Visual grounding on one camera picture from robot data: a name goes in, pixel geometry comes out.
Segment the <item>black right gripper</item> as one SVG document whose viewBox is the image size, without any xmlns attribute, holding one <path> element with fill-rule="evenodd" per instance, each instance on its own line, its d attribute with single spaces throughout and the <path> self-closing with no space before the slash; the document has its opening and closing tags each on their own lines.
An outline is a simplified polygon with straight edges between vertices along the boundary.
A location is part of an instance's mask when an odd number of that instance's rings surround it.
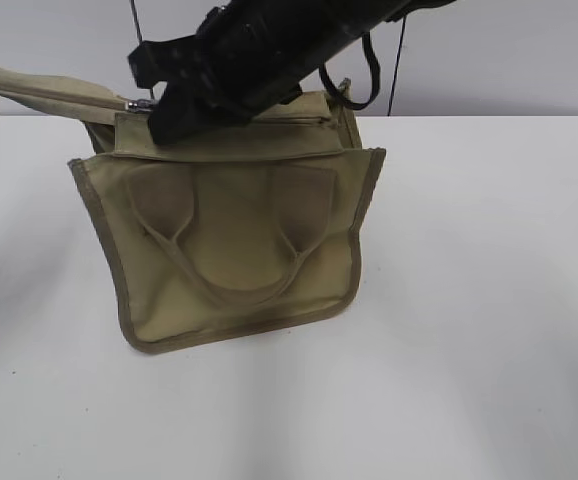
<svg viewBox="0 0 578 480">
<path fill-rule="evenodd" d="M 156 145 L 245 125 L 232 100 L 278 100 L 383 22 L 441 1 L 231 1 L 213 8 L 192 35 L 143 41 L 128 62 L 141 88 L 164 82 L 149 114 Z"/>
</svg>

